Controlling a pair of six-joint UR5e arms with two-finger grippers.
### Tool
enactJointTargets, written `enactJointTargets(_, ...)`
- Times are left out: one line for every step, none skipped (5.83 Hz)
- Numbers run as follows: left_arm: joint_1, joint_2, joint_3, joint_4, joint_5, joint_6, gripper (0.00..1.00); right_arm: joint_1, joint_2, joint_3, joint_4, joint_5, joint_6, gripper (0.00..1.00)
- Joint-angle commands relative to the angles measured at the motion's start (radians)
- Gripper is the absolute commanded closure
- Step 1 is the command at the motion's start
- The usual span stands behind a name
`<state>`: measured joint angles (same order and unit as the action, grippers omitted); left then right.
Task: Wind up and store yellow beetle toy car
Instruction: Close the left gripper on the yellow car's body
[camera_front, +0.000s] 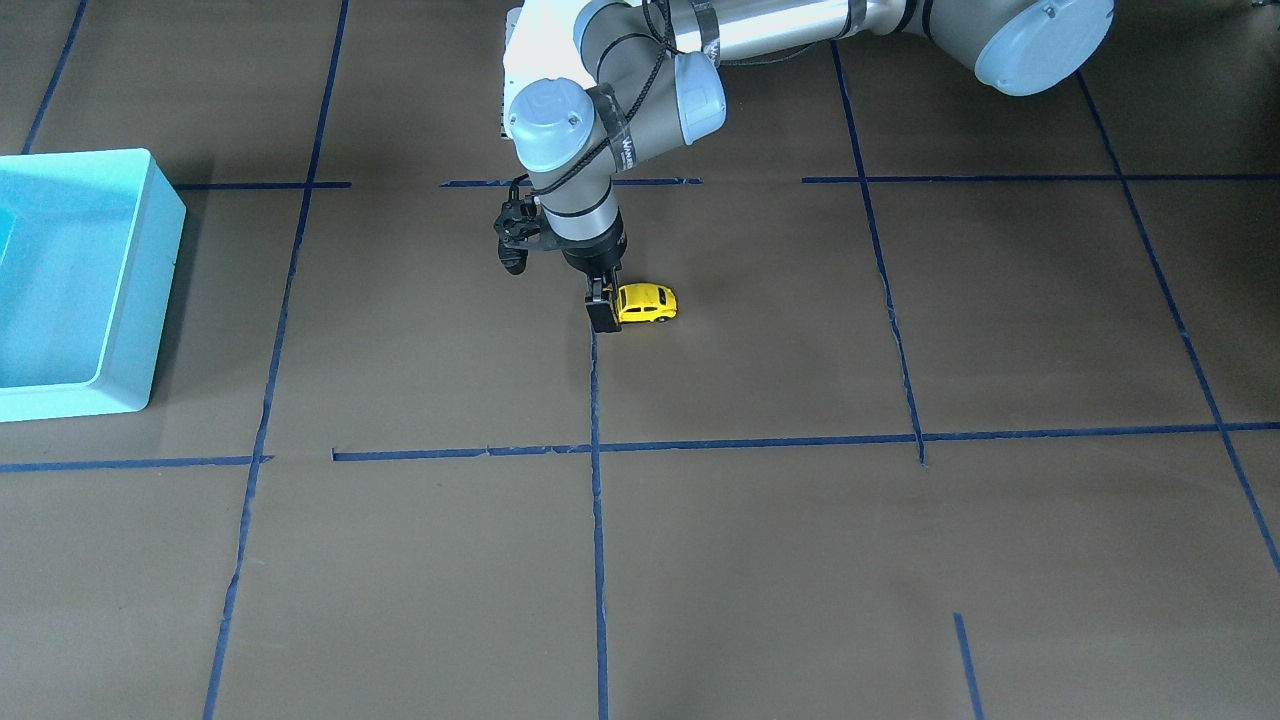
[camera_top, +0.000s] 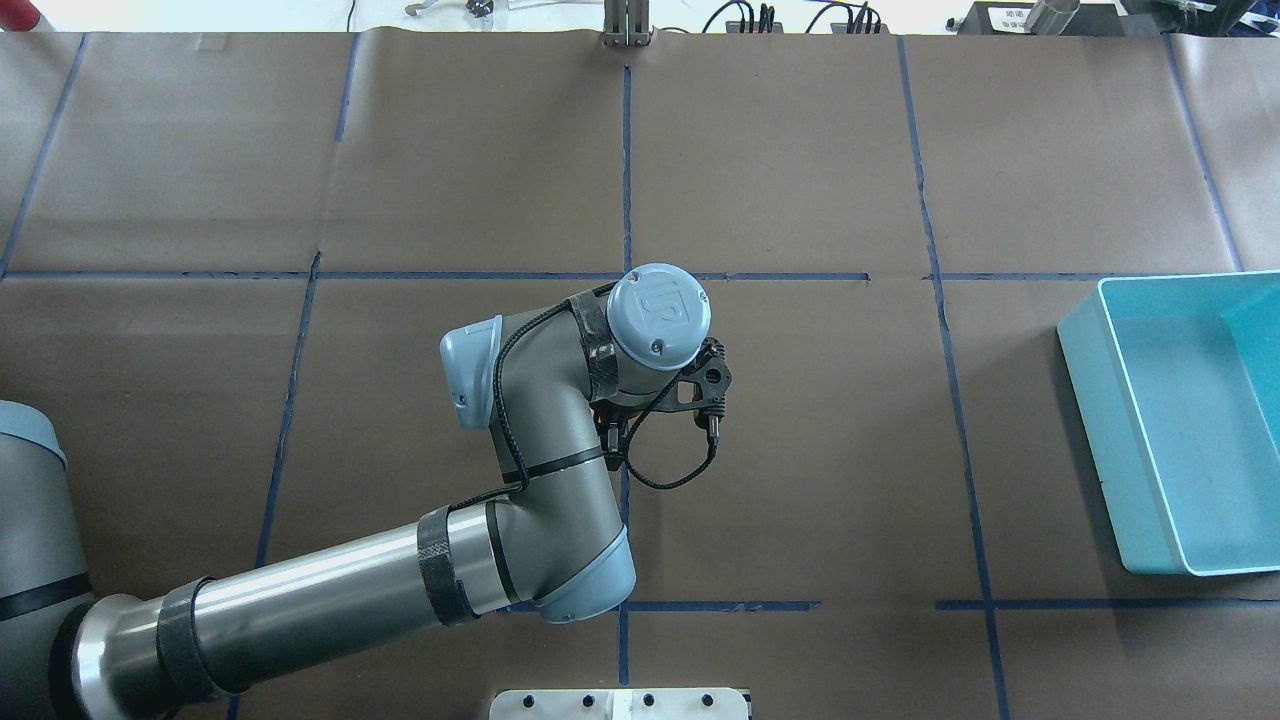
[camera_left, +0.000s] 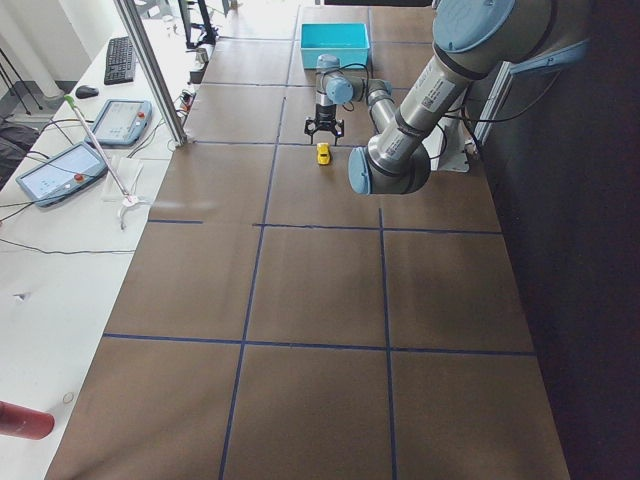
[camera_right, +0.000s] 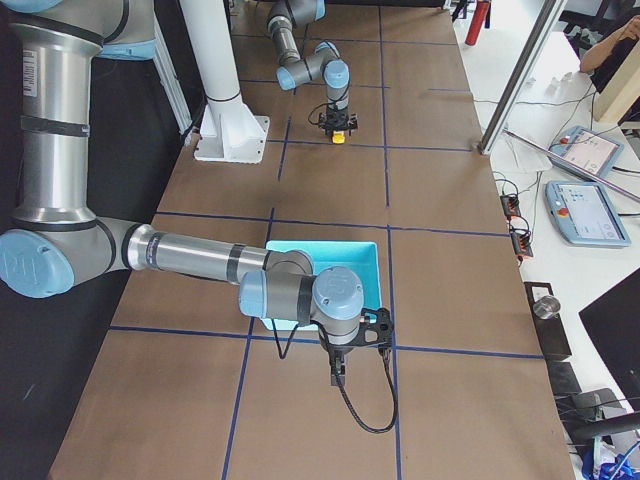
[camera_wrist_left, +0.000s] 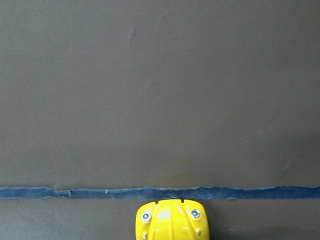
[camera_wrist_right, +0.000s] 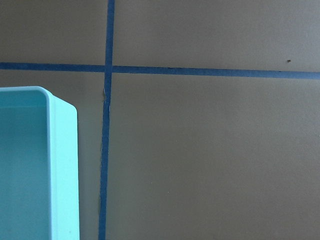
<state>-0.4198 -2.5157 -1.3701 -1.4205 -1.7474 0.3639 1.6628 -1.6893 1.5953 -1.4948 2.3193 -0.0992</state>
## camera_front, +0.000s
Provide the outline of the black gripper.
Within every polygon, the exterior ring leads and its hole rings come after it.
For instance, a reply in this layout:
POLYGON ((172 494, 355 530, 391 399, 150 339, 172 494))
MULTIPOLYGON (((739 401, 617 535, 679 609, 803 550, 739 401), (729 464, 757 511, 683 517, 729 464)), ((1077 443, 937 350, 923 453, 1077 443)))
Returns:
POLYGON ((603 199, 580 215, 554 213, 531 197, 503 202, 494 222, 500 265, 525 273, 532 252, 558 252, 590 279, 586 311, 595 334, 621 332, 616 305, 616 272, 626 251, 625 223, 616 200, 603 199))

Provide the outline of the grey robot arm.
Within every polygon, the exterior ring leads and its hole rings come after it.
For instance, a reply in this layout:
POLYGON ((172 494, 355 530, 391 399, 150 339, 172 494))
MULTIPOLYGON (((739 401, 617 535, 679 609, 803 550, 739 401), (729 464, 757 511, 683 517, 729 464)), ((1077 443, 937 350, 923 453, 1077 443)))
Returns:
POLYGON ((1009 96, 1053 87, 1098 49, 1111 1, 526 1, 507 15, 502 131, 524 168, 495 219, 503 268, 557 252, 596 333, 634 293, 614 178, 717 132, 726 67, 859 33, 911 33, 1009 96))

